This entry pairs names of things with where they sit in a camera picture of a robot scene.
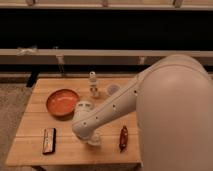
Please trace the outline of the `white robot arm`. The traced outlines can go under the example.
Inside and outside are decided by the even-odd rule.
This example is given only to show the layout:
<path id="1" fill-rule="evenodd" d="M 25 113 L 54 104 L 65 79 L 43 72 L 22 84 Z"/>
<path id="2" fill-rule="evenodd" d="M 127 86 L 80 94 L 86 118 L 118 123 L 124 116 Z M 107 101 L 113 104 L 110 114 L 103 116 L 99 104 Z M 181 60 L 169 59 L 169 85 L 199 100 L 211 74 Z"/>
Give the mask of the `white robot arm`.
<path id="1" fill-rule="evenodd" d="M 78 106 L 72 130 L 89 141 L 97 128 L 131 112 L 142 171 L 213 171 L 213 79 L 196 59 L 167 56 L 96 108 Z"/>

